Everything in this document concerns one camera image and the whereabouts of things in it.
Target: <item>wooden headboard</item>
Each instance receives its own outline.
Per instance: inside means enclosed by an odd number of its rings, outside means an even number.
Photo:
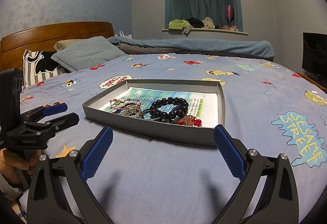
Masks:
[[[55,51],[54,44],[65,39],[86,39],[114,36],[109,22],[70,22],[34,27],[2,38],[0,41],[0,71],[19,68],[25,50]]]

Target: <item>blue bed sheet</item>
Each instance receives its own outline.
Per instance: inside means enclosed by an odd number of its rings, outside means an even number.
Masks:
[[[158,56],[126,55],[25,89],[22,112],[61,100],[68,105],[66,113],[76,112],[80,117],[77,126],[49,140],[45,153],[51,158],[63,156],[93,139],[102,126],[85,118],[82,103],[119,81],[220,81],[226,99],[225,128],[231,136],[262,155],[288,155],[302,220],[327,183],[327,95],[287,68],[265,60],[198,54]],[[113,131],[113,143],[87,183],[116,223],[211,223],[239,184],[216,149]],[[73,212],[80,215],[67,183],[63,185]],[[26,208],[27,194],[21,202]]]

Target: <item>metal screw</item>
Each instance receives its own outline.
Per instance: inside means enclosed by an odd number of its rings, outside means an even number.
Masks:
[[[46,155],[41,155],[40,156],[40,161],[46,160]]]
[[[288,156],[286,154],[284,154],[284,153],[281,153],[281,158],[286,160],[286,159],[288,159]]]
[[[253,156],[258,155],[258,151],[256,151],[255,149],[250,149],[249,153],[250,153],[250,155],[253,155]]]
[[[77,150],[72,150],[71,152],[69,152],[70,156],[77,156],[78,152]]]

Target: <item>gray pillow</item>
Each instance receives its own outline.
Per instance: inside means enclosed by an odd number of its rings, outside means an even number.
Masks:
[[[104,37],[92,37],[75,42],[52,55],[51,59],[73,72],[104,64],[121,55],[125,53]]]

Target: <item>blue gripper pad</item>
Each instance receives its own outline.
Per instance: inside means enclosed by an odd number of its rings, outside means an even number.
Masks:
[[[65,112],[68,109],[68,106],[66,103],[62,103],[59,105],[55,105],[55,106],[51,106],[51,107],[47,107],[44,109],[43,111],[43,115],[44,116],[52,116],[58,113],[62,113]]]
[[[245,177],[244,159],[223,129],[218,125],[214,130],[214,140],[233,176],[242,181]]]
[[[112,129],[107,127],[83,160],[81,172],[81,178],[83,181],[86,181],[88,178],[92,178],[95,175],[112,143],[112,139]]]

